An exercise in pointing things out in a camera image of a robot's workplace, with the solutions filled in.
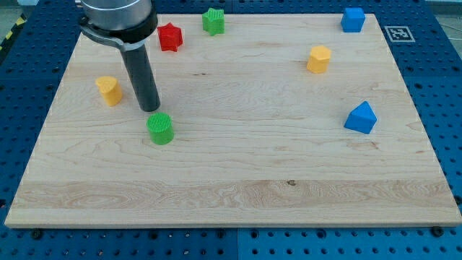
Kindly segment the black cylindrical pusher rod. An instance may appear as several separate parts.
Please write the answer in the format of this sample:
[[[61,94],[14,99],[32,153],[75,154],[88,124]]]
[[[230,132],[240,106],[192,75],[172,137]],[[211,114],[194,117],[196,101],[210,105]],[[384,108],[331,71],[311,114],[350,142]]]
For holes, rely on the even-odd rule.
[[[121,55],[139,107],[145,112],[157,110],[160,97],[145,45]]]

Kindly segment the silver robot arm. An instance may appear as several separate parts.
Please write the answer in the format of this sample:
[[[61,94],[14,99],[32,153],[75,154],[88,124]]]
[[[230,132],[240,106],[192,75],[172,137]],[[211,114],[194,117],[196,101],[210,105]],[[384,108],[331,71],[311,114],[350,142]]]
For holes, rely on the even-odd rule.
[[[160,97],[147,54],[145,40],[157,29],[153,0],[80,0],[82,33],[104,46],[117,48],[122,56],[139,107],[152,112]]]

